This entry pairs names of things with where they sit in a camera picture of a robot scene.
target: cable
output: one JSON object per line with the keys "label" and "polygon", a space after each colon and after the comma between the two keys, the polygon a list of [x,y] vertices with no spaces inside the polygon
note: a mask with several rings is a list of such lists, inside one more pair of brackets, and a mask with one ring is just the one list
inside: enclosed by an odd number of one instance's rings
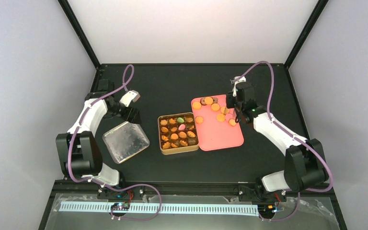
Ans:
{"label": "cable", "polygon": [[269,222],[277,222],[277,221],[283,221],[283,220],[286,220],[286,219],[290,219],[291,217],[293,217],[293,215],[295,215],[297,213],[297,210],[299,208],[299,199],[300,199],[300,196],[299,196],[299,193],[298,193],[297,204],[296,204],[296,207],[294,208],[294,211],[290,215],[288,215],[284,218],[281,218],[281,219],[265,219],[265,218],[262,217],[262,215],[260,215],[260,213],[259,213],[259,217],[260,217],[260,219],[262,219],[262,221],[269,221]]}
{"label": "cable", "polygon": [[[125,76],[126,76],[126,71],[127,71],[127,67],[130,66],[132,68],[132,72],[130,73],[130,77],[129,80],[127,80],[127,83],[125,83]],[[133,73],[135,72],[135,69],[133,68],[132,64],[129,64],[126,68],[125,71],[123,71],[123,77],[122,77],[122,84],[123,84],[123,88],[125,89],[125,92],[127,92],[127,87],[126,85],[129,83],[130,79],[133,77]]]}
{"label": "cable", "polygon": [[308,144],[305,143],[305,141],[300,140],[299,138],[294,137],[293,134],[291,134],[290,132],[288,132],[284,127],[282,127],[278,122],[276,122],[275,120],[272,119],[271,113],[270,113],[270,103],[272,101],[272,97],[273,97],[273,90],[274,90],[274,71],[273,71],[273,67],[272,65],[267,62],[267,61],[259,61],[256,62],[254,65],[252,65],[250,68],[248,68],[248,70],[246,70],[240,77],[235,78],[232,82],[237,81],[238,79],[244,77],[246,74],[248,74],[253,68],[255,68],[256,66],[260,65],[260,64],[266,64],[269,69],[270,69],[270,75],[271,75],[271,86],[270,86],[270,93],[269,93],[269,98],[267,100],[267,115],[269,117],[269,119],[273,122],[273,124],[275,124],[278,128],[280,128],[282,131],[284,131],[287,135],[289,135],[291,138],[293,138],[294,140],[298,141],[300,144],[302,144],[304,147],[308,148],[314,155],[316,158],[318,158],[318,160],[321,162],[321,164],[324,166],[326,172],[329,175],[329,185],[327,188],[325,189],[315,189],[315,188],[308,188],[308,191],[311,192],[318,192],[318,193],[324,193],[324,192],[328,192],[329,190],[332,189],[333,185],[334,185],[334,176],[332,175],[331,169],[329,168],[329,166],[326,164],[326,162],[324,161],[324,159],[317,153],[317,151],[315,151],[311,146],[309,146]]}
{"label": "cable", "polygon": [[[131,68],[132,68],[132,72],[131,72],[131,74],[130,74],[129,79],[127,79],[127,81],[125,82],[125,75],[126,75],[127,69],[128,69],[129,67],[131,67]],[[110,92],[110,93],[107,93],[107,94],[105,94],[105,95],[103,95],[103,96],[99,97],[98,99],[96,99],[95,101],[93,101],[90,105],[91,105],[91,106],[93,106],[93,105],[94,105],[95,103],[97,103],[98,101],[100,101],[100,100],[102,100],[102,99],[104,99],[104,98],[106,98],[106,97],[108,97],[108,96],[110,96],[110,95],[112,95],[112,94],[114,94],[114,93],[116,93],[116,92],[120,91],[120,90],[121,90],[121,89],[123,89],[123,88],[125,88],[125,90],[127,90],[126,85],[127,85],[127,84],[129,84],[129,82],[132,80],[134,72],[135,72],[135,68],[134,68],[134,66],[133,66],[132,64],[127,65],[127,66],[126,66],[126,68],[125,68],[125,71],[123,72],[123,77],[122,77],[123,84],[122,84],[122,86],[121,86],[121,87],[119,87],[119,88],[117,88],[116,90],[114,90],[114,91]],[[88,113],[88,110],[89,110],[89,109],[90,109],[90,108],[89,108],[89,107],[87,107],[87,108],[84,110],[84,112],[82,113],[82,115],[81,115],[81,117],[80,117],[80,119],[79,119],[79,121],[78,121],[78,124],[79,124],[80,126],[81,126],[81,124],[82,124],[82,122],[83,122],[83,120],[84,120],[84,117],[85,117],[85,116],[86,116],[86,114]],[[78,133],[78,131],[79,131],[79,129],[80,129],[80,126],[78,126],[78,127],[75,129],[74,133],[73,133],[73,134],[72,134],[72,136],[71,136],[71,140],[70,140],[70,142],[69,142],[69,152],[68,152],[68,156],[67,156],[67,166],[68,166],[69,176],[70,176],[70,178],[71,178],[74,182],[76,182],[76,183],[79,183],[79,182],[82,182],[82,181],[87,181],[87,180],[89,180],[89,179],[92,179],[95,183],[97,183],[97,184],[99,184],[99,185],[103,185],[103,184],[100,184],[100,183],[99,183],[98,181],[96,181],[95,179],[93,179],[92,177],[91,177],[91,178],[88,178],[88,177],[87,177],[87,178],[82,178],[82,179],[78,180],[77,178],[75,178],[74,174],[72,173],[72,169],[71,169],[71,155],[72,155],[72,147],[73,147],[73,145],[74,145],[74,140],[75,140],[75,137],[77,136],[77,133]],[[162,202],[161,202],[161,195],[160,195],[160,192],[159,192],[155,187],[153,187],[153,186],[152,186],[152,185],[150,185],[150,184],[135,184],[135,185],[129,186],[129,187],[124,188],[124,189],[116,189],[116,188],[113,188],[113,187],[111,187],[111,186],[109,186],[109,185],[107,185],[107,184],[105,184],[104,186],[105,186],[105,187],[107,187],[107,188],[109,188],[109,189],[111,189],[111,190],[113,190],[113,191],[115,191],[115,192],[123,192],[123,191],[129,190],[129,189],[134,188],[134,187],[138,187],[138,186],[146,186],[146,187],[150,187],[150,188],[154,189],[154,191],[156,191],[157,195],[159,196],[159,199],[160,199],[159,208],[157,209],[157,212],[156,212],[152,217],[145,218],[145,219],[119,217],[119,219],[137,220],[137,221],[146,221],[146,220],[151,220],[151,219],[155,218],[155,217],[158,215],[158,213],[160,212],[160,210],[161,210]]]}
{"label": "cable", "polygon": [[[102,185],[99,181],[96,181],[95,179],[93,179],[92,181],[93,181],[93,182],[95,182],[95,183],[97,183],[97,184],[99,184],[99,185]],[[151,217],[149,217],[149,218],[144,218],[144,219],[128,218],[128,217],[118,217],[119,219],[134,220],[134,221],[147,221],[147,220],[151,220],[151,219],[155,218],[155,217],[159,214],[159,212],[160,212],[160,210],[161,210],[161,206],[162,206],[162,202],[161,202],[161,194],[160,194],[160,192],[157,190],[157,188],[155,188],[154,186],[152,186],[152,185],[150,185],[150,184],[135,184],[135,185],[132,185],[132,186],[129,186],[129,187],[123,188],[123,189],[116,189],[116,188],[113,188],[113,187],[111,187],[111,186],[109,186],[109,185],[105,184],[105,187],[107,187],[107,188],[109,188],[109,189],[111,189],[112,191],[115,191],[115,192],[123,192],[123,191],[129,190],[129,189],[134,188],[134,187],[139,187],[139,186],[146,186],[146,187],[149,187],[149,188],[153,189],[153,190],[157,193],[157,195],[158,195],[158,197],[159,197],[159,199],[160,199],[160,202],[159,202],[159,207],[157,208],[156,213],[155,213],[153,216],[151,216]]]}

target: white backdrop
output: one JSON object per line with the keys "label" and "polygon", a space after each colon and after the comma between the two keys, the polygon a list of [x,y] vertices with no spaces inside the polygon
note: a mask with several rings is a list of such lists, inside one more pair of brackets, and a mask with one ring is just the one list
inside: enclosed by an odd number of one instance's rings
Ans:
{"label": "white backdrop", "polygon": [[69,0],[101,63],[284,63],[316,0]]}

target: black table surface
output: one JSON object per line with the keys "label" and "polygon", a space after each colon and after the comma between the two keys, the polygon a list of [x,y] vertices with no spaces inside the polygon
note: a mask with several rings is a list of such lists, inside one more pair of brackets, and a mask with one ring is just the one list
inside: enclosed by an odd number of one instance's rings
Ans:
{"label": "black table surface", "polygon": [[[109,79],[115,87],[122,84],[126,65],[102,64],[99,79]],[[242,75],[249,64],[137,64],[129,89],[140,93],[133,104],[140,110],[141,127],[150,146],[122,164],[113,161],[102,140],[105,132],[121,124],[117,117],[103,119],[96,132],[96,140],[103,161],[121,171],[129,182],[148,183],[253,183],[257,177],[283,170],[284,156],[274,144],[245,124],[241,124],[244,144],[240,147],[163,155],[159,147],[157,118],[191,112],[191,100],[196,97],[226,94],[231,89],[230,79]],[[306,136],[298,103],[287,70],[273,64],[275,90],[271,113],[296,133]],[[270,90],[270,71],[258,66],[247,81],[256,88],[256,99],[266,105]],[[120,98],[124,91],[116,93]]]}

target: pink candy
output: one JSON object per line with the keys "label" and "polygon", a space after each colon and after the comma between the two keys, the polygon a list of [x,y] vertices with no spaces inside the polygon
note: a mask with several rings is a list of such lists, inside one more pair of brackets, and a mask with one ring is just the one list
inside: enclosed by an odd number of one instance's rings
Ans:
{"label": "pink candy", "polygon": [[181,124],[180,126],[178,126],[178,130],[184,130],[185,129],[185,125],[184,124]]}

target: white wall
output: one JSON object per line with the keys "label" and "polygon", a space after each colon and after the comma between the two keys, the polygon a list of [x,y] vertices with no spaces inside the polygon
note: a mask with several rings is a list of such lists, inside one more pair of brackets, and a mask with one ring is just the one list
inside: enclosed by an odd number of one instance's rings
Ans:
{"label": "white wall", "polygon": [[0,0],[0,229],[37,229],[95,69],[56,0]]}
{"label": "white wall", "polygon": [[348,229],[368,229],[368,1],[329,1],[291,66]]}
{"label": "white wall", "polygon": [[284,63],[317,0],[70,0],[101,63]]}

